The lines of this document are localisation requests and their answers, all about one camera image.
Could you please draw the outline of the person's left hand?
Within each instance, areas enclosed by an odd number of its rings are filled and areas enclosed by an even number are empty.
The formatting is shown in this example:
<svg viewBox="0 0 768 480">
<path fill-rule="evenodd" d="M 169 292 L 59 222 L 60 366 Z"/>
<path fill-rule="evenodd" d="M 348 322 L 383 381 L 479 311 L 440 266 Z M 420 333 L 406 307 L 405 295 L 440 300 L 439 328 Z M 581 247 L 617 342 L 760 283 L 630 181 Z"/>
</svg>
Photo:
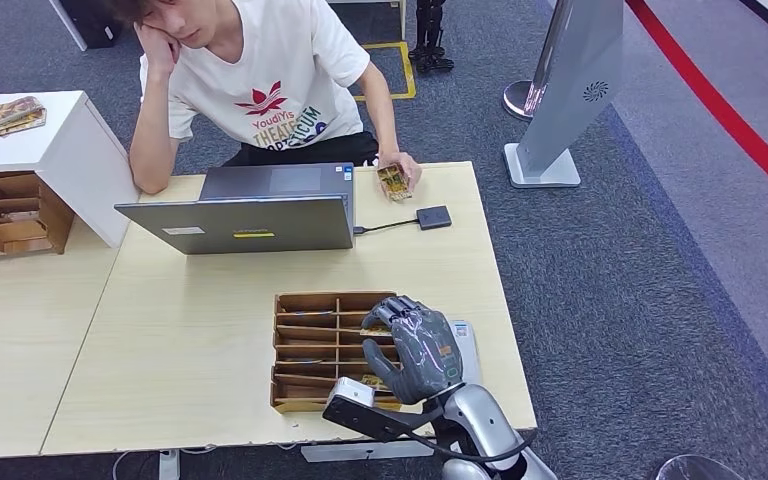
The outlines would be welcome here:
<svg viewBox="0 0 768 480">
<path fill-rule="evenodd" d="M 401 201 L 412 197 L 422 168 L 407 153 L 380 152 L 376 172 L 385 195 L 392 201 Z"/>
</svg>

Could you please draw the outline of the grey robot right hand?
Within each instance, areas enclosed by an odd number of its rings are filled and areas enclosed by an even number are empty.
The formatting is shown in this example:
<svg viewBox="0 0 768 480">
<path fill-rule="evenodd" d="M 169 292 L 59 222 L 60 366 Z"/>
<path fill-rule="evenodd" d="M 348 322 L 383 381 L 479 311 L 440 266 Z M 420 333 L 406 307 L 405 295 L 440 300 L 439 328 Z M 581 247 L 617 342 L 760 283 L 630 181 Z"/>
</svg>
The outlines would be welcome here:
<svg viewBox="0 0 768 480">
<path fill-rule="evenodd" d="M 451 326 L 439 311 L 405 295 L 381 300 L 364 317 L 361 327 L 387 327 L 399 367 L 383 354 L 375 340 L 362 348 L 367 365 L 404 405 L 414 405 L 463 383 L 463 358 Z"/>
</svg>

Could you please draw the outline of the person's right hand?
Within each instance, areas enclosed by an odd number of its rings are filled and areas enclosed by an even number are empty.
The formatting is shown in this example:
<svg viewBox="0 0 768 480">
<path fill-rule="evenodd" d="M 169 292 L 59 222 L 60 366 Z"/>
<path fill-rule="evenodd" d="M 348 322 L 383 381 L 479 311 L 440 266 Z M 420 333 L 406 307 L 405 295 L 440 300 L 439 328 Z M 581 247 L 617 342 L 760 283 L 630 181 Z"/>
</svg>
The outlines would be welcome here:
<svg viewBox="0 0 768 480">
<path fill-rule="evenodd" d="M 134 29 L 144 51 L 147 76 L 168 79 L 179 59 L 180 43 L 147 23 L 135 23 Z"/>
</svg>

